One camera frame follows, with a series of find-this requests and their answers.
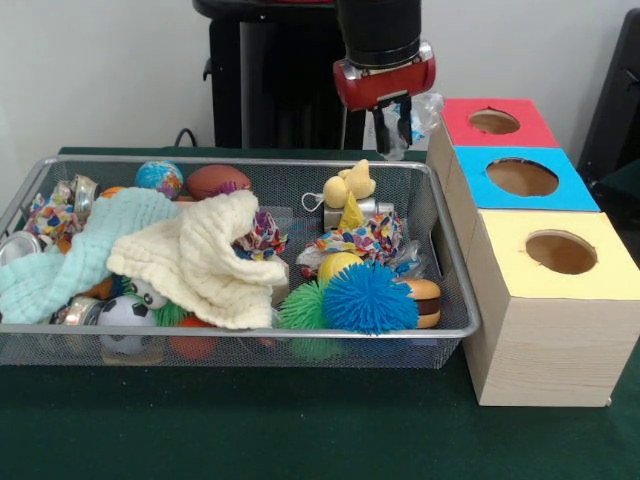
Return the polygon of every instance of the white wall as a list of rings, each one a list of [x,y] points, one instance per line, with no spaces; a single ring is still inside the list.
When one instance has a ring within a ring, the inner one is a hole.
[[[634,0],[425,0],[449,96],[530,97],[577,160]],[[0,0],[0,207],[64,145],[211,144],[208,20],[189,0]]]
[[[212,144],[208,25],[189,0],[0,0],[0,207],[61,146]]]
[[[423,0],[445,96],[534,100],[577,162],[637,0]]]

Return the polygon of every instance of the wooden box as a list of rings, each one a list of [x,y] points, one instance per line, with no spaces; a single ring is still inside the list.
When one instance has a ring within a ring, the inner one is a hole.
[[[481,210],[467,265],[479,403],[606,405],[640,334],[640,271],[607,216]]]
[[[560,148],[456,147],[445,195],[465,259],[478,208],[599,212]]]
[[[427,163],[446,193],[454,147],[558,147],[531,100],[450,98],[431,135]]]

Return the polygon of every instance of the metal basket rim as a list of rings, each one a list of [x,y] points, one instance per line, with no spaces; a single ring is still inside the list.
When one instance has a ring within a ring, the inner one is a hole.
[[[228,164],[258,166],[322,166],[348,168],[357,163],[355,160],[309,160],[309,159],[271,159],[271,158],[235,158],[235,157],[173,157],[162,155],[53,155],[38,161],[30,170],[18,193],[0,217],[0,232],[6,231],[12,219],[18,213],[25,197],[34,188],[36,181],[45,175],[57,163],[65,161],[86,161],[91,163],[144,163],[149,160],[166,158],[176,163],[197,165]],[[462,298],[467,308],[469,324],[461,329],[442,330],[399,330],[378,336],[353,333],[342,330],[291,330],[291,329],[255,329],[225,330],[220,328],[180,328],[180,327],[99,327],[99,326],[64,326],[64,325],[27,325],[0,323],[0,334],[47,334],[47,335],[144,335],[144,336],[192,336],[192,337],[270,337],[270,338],[354,338],[354,339],[461,339],[472,335],[480,327],[480,311],[475,298],[471,280],[458,245],[454,227],[449,216],[440,182],[433,169],[419,162],[372,160],[370,168],[402,168],[417,170],[429,177],[433,190],[438,217],[443,227],[445,238],[451,251],[453,268],[456,272]]]

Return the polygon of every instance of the cream knitted blanket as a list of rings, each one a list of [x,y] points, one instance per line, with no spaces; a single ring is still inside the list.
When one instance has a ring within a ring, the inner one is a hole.
[[[249,232],[258,199],[249,191],[195,203],[180,216],[120,238],[107,267],[138,278],[201,320],[230,329],[271,326],[272,287],[283,265],[240,259],[231,244]]]

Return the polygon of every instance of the circular hole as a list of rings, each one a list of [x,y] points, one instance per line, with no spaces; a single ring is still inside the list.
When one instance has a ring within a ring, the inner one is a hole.
[[[502,158],[487,167],[501,189],[520,197],[545,197],[558,188],[558,177],[542,165],[523,158]]]
[[[516,117],[493,108],[485,108],[471,115],[471,125],[492,135],[506,135],[520,130],[520,122]]]
[[[598,256],[580,237],[560,230],[536,232],[527,240],[527,253],[549,270],[579,275],[591,270]]]

